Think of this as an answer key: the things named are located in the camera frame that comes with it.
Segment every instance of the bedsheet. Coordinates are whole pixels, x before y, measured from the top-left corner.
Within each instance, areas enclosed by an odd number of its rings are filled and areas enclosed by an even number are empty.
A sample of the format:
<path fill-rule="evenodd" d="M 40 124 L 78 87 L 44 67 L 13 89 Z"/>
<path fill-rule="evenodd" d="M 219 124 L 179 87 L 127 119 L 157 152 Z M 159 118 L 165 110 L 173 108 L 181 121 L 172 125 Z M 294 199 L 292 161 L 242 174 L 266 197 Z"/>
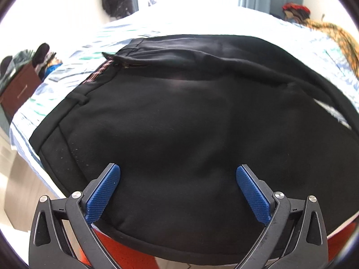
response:
<path fill-rule="evenodd" d="M 91 42 L 63 60 L 64 64 L 45 79 L 15 114 L 10 125 L 11 145 L 55 195 L 64 197 L 43 170 L 39 157 L 29 144 L 35 128 L 105 61 L 102 52 L 116 53 L 134 38 L 174 34 L 248 35 L 264 39 L 283 48 L 335 84 L 359 112 L 359 82 L 338 45 L 322 32 L 242 7 L 189 9 L 158 3 L 104 25 Z"/>

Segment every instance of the blue gripper pad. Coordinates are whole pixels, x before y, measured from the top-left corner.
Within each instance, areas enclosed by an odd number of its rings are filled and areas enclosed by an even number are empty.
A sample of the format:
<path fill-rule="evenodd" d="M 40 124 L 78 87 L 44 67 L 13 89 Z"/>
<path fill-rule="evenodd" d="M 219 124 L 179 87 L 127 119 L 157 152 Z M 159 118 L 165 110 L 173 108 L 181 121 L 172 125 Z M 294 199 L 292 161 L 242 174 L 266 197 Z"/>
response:
<path fill-rule="evenodd" d="M 256 219 L 259 222 L 268 225 L 271 219 L 269 203 L 242 166 L 237 168 L 236 180 L 239 188 L 242 190 L 252 208 Z"/>
<path fill-rule="evenodd" d="M 108 201 L 120 181 L 120 176 L 120 167 L 114 165 L 103 178 L 100 185 L 98 185 L 89 201 L 87 201 L 85 219 L 88 224 L 92 224 L 100 219 L 100 216 L 105 210 Z"/>

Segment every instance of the wooden nightstand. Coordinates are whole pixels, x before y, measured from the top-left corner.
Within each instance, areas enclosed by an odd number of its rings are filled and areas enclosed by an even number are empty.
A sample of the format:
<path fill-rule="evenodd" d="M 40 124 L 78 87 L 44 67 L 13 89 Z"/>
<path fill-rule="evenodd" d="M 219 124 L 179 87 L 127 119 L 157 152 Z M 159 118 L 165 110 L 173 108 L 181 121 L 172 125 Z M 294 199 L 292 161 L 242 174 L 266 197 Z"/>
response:
<path fill-rule="evenodd" d="M 9 121 L 16 111 L 28 100 L 41 84 L 41 80 L 31 63 L 25 65 L 21 71 L 9 82 L 0 103 Z"/>

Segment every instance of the black pants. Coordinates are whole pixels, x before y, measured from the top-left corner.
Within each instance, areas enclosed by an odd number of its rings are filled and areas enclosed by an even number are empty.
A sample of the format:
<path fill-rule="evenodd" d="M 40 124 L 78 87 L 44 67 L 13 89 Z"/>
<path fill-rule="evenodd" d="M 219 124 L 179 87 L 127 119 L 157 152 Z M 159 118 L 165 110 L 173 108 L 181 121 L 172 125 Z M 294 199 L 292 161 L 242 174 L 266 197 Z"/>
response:
<path fill-rule="evenodd" d="M 30 143 L 65 195 L 109 162 L 121 167 L 96 223 L 116 241 L 174 261 L 239 262 L 263 229 L 236 184 L 244 163 L 273 191 L 315 195 L 328 234 L 359 210 L 358 114 L 281 48 L 175 35 L 135 39 L 107 57 L 114 62 L 71 92 Z"/>

